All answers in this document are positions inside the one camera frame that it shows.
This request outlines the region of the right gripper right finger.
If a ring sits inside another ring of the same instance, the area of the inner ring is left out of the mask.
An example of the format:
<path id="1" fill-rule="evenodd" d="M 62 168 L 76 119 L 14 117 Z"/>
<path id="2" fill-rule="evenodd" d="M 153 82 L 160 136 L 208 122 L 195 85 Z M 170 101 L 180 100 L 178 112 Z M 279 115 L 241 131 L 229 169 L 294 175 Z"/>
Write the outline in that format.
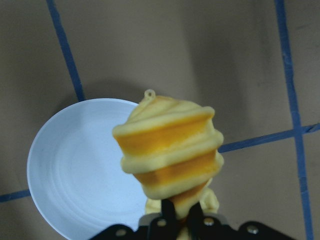
<path id="1" fill-rule="evenodd" d="M 201 208 L 200 202 L 194 204 L 188 212 L 186 224 L 187 225 L 199 225 L 203 219 L 203 210 Z"/>

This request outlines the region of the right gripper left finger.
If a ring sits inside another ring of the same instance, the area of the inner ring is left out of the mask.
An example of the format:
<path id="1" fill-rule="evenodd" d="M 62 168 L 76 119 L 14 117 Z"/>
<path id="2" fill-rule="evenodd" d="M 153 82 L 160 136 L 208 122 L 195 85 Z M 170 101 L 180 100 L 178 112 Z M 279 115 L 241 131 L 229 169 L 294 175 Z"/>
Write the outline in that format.
<path id="1" fill-rule="evenodd" d="M 161 200 L 161 215 L 169 223 L 176 222 L 175 206 L 169 199 Z"/>

